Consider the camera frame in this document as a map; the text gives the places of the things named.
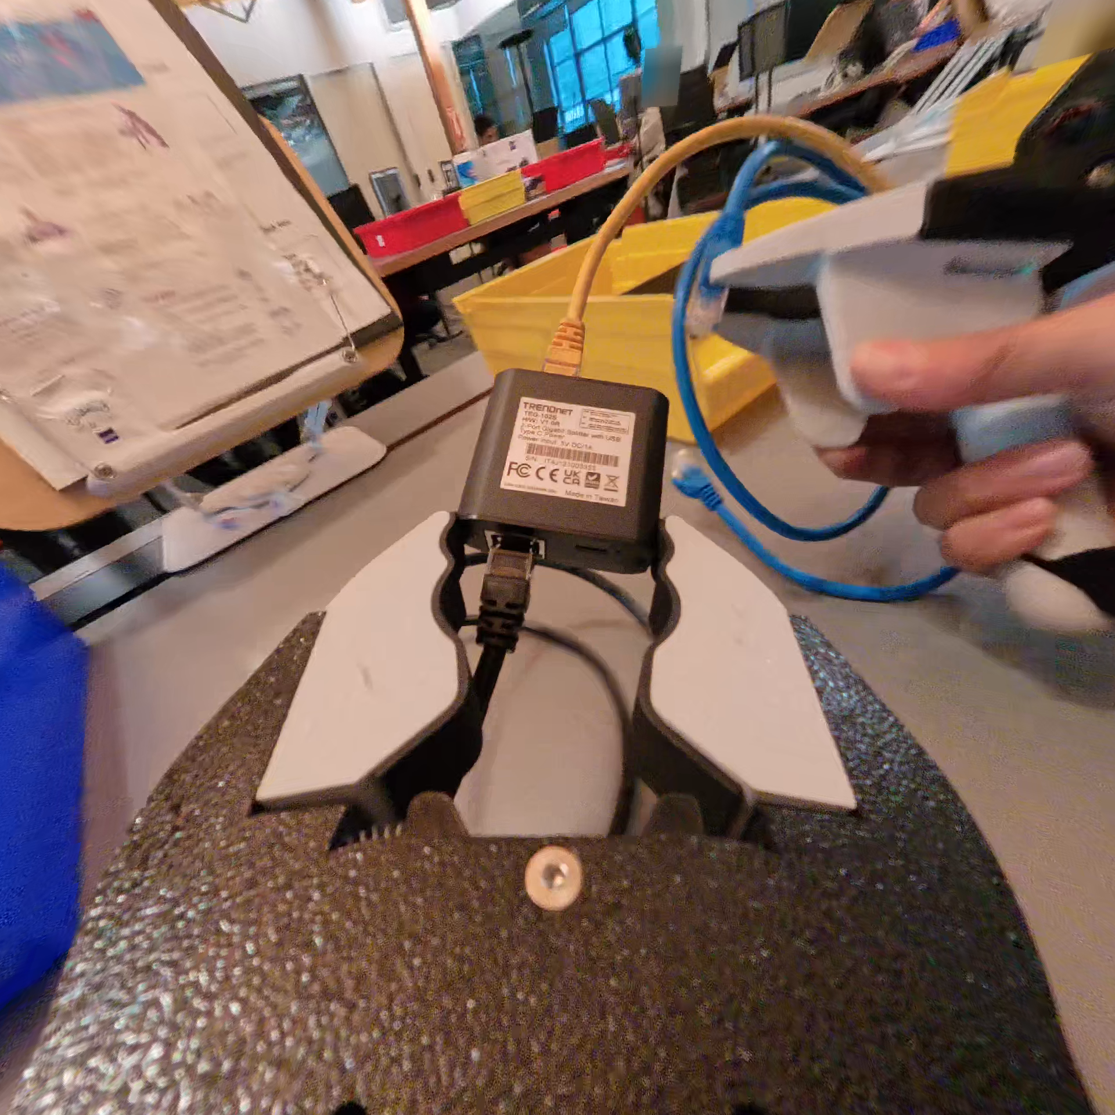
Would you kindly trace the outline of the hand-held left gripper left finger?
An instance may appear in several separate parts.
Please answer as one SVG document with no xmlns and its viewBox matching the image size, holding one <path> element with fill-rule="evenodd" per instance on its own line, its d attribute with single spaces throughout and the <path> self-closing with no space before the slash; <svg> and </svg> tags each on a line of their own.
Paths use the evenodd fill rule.
<svg viewBox="0 0 1115 1115">
<path fill-rule="evenodd" d="M 254 793 L 262 811 L 407 811 L 455 795 L 483 746 L 464 644 L 464 547 L 435 511 L 331 599 Z"/>
</svg>

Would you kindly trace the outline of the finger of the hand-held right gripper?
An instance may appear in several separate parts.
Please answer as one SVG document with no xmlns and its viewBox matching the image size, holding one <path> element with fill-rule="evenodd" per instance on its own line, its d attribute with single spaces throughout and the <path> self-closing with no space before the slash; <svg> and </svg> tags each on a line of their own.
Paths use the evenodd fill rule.
<svg viewBox="0 0 1115 1115">
<path fill-rule="evenodd" d="M 852 263 L 881 274 L 873 256 L 896 248 L 896 272 L 917 288 L 941 284 L 939 266 L 921 247 L 925 210 L 934 181 L 923 179 L 874 194 L 769 232 L 712 260 L 714 286 L 746 291 L 815 288 L 824 267 Z"/>
<path fill-rule="evenodd" d="M 837 386 L 819 316 L 773 319 L 724 311 L 715 331 L 769 366 L 789 422 L 808 445 L 841 450 L 860 440 L 868 417 Z"/>
</svg>

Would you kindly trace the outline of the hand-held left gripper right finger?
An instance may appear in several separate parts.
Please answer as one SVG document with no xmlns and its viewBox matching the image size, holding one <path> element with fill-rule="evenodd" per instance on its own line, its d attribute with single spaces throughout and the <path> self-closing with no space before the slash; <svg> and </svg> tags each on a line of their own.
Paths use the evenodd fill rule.
<svg viewBox="0 0 1115 1115">
<path fill-rule="evenodd" d="M 785 607 L 744 564 L 670 515 L 653 568 L 631 771 L 703 815 L 756 805 L 849 814 L 856 797 Z"/>
</svg>

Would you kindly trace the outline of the black network splitter box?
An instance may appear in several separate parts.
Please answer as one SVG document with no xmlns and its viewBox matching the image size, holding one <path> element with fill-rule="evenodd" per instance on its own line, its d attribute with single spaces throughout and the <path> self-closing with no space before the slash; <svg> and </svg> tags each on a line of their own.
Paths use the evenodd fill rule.
<svg viewBox="0 0 1115 1115">
<path fill-rule="evenodd" d="M 495 377 L 455 523 L 463 543 L 641 575 L 658 559 L 669 401 L 549 372 Z"/>
</svg>

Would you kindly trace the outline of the blue plastic bin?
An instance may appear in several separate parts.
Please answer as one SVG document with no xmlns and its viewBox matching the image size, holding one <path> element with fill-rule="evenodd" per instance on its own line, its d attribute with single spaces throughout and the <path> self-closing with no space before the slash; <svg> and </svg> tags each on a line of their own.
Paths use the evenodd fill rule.
<svg viewBox="0 0 1115 1115">
<path fill-rule="evenodd" d="M 87 693 L 83 643 L 2 570 L 2 1009 L 47 974 L 77 931 Z"/>
</svg>

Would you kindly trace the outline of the person's right hand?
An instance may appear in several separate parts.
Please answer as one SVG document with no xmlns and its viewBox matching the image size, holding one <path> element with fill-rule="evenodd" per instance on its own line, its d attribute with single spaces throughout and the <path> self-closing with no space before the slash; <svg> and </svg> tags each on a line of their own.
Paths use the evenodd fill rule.
<svg viewBox="0 0 1115 1115">
<path fill-rule="evenodd" d="M 1004 329 L 864 344 L 852 370 L 864 394 L 896 410 L 817 457 L 845 481 L 914 487 L 914 515 L 939 534 L 946 566 L 990 576 L 1035 551 L 1055 527 L 1055 501 L 1081 481 L 1103 479 L 1112 509 L 1112 295 Z M 1080 434 L 963 465 L 947 416 L 1030 396 L 1063 396 Z"/>
</svg>

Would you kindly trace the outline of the red plastic bin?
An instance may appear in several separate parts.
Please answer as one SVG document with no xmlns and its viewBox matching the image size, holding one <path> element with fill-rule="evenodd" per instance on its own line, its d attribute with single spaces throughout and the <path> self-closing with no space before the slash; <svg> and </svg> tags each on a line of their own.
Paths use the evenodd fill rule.
<svg viewBox="0 0 1115 1115">
<path fill-rule="evenodd" d="M 469 228 L 456 194 L 369 222 L 353 236 L 373 259 L 404 255 Z"/>
<path fill-rule="evenodd" d="M 528 191 L 554 194 L 602 173 L 606 147 L 602 138 L 562 149 L 520 169 Z"/>
</svg>

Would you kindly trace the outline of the wooden work table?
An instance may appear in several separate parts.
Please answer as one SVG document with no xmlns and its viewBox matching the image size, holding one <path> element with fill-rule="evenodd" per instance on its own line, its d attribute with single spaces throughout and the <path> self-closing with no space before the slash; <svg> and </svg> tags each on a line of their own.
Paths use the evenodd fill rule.
<svg viewBox="0 0 1115 1115">
<path fill-rule="evenodd" d="M 436 293 L 554 239 L 577 242 L 578 232 L 590 235 L 619 202 L 629 173 L 627 162 L 607 163 L 597 174 L 541 193 L 476 226 L 367 262 L 388 287 L 406 284 L 423 295 Z"/>
</svg>

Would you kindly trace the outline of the large grid window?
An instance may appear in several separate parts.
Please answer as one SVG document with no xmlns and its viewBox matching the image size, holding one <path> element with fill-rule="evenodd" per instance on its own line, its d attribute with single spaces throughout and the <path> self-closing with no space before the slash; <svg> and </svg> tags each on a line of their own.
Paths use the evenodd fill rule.
<svg viewBox="0 0 1115 1115">
<path fill-rule="evenodd" d="M 634 32 L 639 51 L 659 43 L 654 1 L 552 1 L 537 12 L 534 31 L 550 78 L 558 132 L 568 134 L 593 122 L 592 102 L 621 108 L 621 78 L 641 65 L 623 40 Z"/>
</svg>

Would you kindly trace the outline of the white blue carton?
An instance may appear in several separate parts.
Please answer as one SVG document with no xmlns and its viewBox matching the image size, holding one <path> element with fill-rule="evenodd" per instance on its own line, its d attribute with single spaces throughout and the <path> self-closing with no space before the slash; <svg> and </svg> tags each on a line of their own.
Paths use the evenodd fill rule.
<svg viewBox="0 0 1115 1115">
<path fill-rule="evenodd" d="M 537 162 L 534 137 L 525 130 L 497 138 L 477 149 L 453 155 L 456 182 L 460 190 L 469 189 L 493 177 L 517 173 Z"/>
</svg>

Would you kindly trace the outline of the wooden sign board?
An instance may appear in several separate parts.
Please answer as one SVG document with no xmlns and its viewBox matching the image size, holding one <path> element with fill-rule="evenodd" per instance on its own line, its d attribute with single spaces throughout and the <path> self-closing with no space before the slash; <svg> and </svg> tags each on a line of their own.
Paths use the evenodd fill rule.
<svg viewBox="0 0 1115 1115">
<path fill-rule="evenodd" d="M 187 440 L 181 447 L 168 449 L 156 458 L 155 463 L 140 466 L 136 478 L 106 481 L 106 494 L 92 490 L 83 478 L 78 478 L 75 483 L 62 490 L 55 490 L 6 438 L 2 438 L 1 513 L 2 528 L 7 531 L 61 530 L 112 510 L 241 442 L 265 434 L 278 424 L 296 417 L 298 412 L 388 369 L 400 353 L 402 320 L 396 301 L 302 162 L 285 143 L 277 129 L 260 118 L 246 104 L 227 69 L 179 5 L 168 1 L 152 1 L 148 5 L 203 67 L 219 93 L 257 136 L 269 159 L 313 213 L 321 228 L 327 231 L 329 238 L 365 276 L 366 283 L 379 293 L 387 313 L 377 324 L 358 329 L 349 327 L 353 340 L 338 351 L 318 357 L 266 389 L 191 424 L 185 428 Z"/>
</svg>

